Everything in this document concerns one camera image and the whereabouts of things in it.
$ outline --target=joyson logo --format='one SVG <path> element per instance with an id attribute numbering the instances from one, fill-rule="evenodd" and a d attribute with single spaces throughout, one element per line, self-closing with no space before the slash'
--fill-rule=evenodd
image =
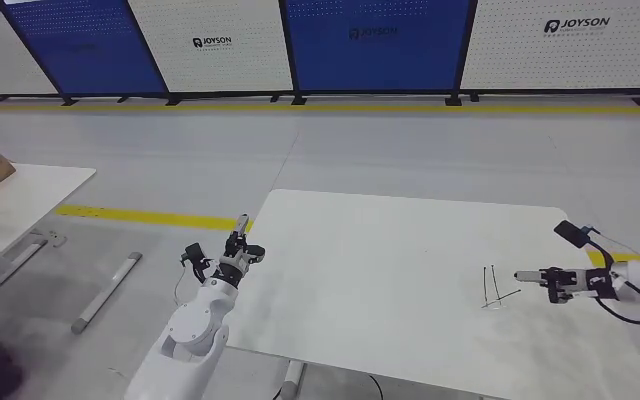
<path id="1" fill-rule="evenodd" d="M 351 40 L 363 40 L 379 36 L 394 36 L 397 34 L 398 28 L 395 26 L 349 29 L 349 39 Z"/>
<path id="2" fill-rule="evenodd" d="M 611 17 L 609 18 L 574 18 L 561 21 L 559 19 L 552 19 L 547 22 L 544 27 L 544 33 L 554 34 L 558 33 L 573 33 L 584 31 L 601 31 L 605 29 Z"/>
<path id="3" fill-rule="evenodd" d="M 220 47 L 231 45 L 230 36 L 193 38 L 193 46 L 199 50 L 216 50 Z"/>

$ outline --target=white wall panel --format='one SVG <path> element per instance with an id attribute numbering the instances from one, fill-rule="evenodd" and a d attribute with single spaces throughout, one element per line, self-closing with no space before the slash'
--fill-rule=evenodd
<path id="1" fill-rule="evenodd" d="M 292 89 L 277 0 L 130 4 L 170 91 Z"/>
<path id="2" fill-rule="evenodd" d="M 638 0 L 480 0 L 462 88 L 637 88 L 639 62 Z"/>
<path id="3" fill-rule="evenodd" d="M 0 14 L 0 94 L 49 93 L 57 91 Z"/>

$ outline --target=pegboard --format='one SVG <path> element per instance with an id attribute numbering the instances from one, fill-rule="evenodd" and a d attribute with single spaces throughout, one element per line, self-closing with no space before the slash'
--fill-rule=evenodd
<path id="1" fill-rule="evenodd" d="M 469 0 L 287 0 L 302 90 L 451 90 Z"/>
<path id="2" fill-rule="evenodd" d="M 125 0 L 7 4 L 10 18 L 64 93 L 163 93 Z"/>
<path id="3" fill-rule="evenodd" d="M 291 90 L 277 0 L 131 0 L 172 92 Z"/>
<path id="4" fill-rule="evenodd" d="M 480 0 L 462 89 L 640 87 L 638 0 Z"/>
<path id="5" fill-rule="evenodd" d="M 56 89 L 0 13 L 0 95 L 52 93 Z"/>

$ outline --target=glasses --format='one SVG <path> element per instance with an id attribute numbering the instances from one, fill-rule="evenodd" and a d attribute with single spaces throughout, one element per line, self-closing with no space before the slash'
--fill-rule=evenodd
<path id="1" fill-rule="evenodd" d="M 502 304 L 502 300 L 514 295 L 516 293 L 520 293 L 521 290 L 514 290 L 511 293 L 505 294 L 504 296 L 500 296 L 500 291 L 498 290 L 498 282 L 496 281 L 496 271 L 495 271 L 495 267 L 493 265 L 491 265 L 491 276 L 493 277 L 493 286 L 496 289 L 496 300 L 489 302 L 489 299 L 487 297 L 487 267 L 483 268 L 483 285 L 484 285 L 484 306 L 482 306 L 481 308 L 488 308 L 490 310 L 498 310 L 500 308 L 503 308 L 504 305 Z"/>

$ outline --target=table top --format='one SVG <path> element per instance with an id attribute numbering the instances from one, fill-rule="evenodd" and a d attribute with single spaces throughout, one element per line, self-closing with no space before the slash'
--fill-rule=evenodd
<path id="1" fill-rule="evenodd" d="M 248 236 L 228 345 L 511 400 L 640 393 L 626 326 L 591 299 L 553 305 L 517 270 L 588 268 L 555 208 L 276 190 Z M 485 304 L 495 265 L 498 310 Z M 487 280 L 493 295 L 492 278 Z"/>
<path id="2" fill-rule="evenodd" d="M 16 172 L 0 182 L 0 254 L 28 234 L 96 170 L 14 164 Z"/>

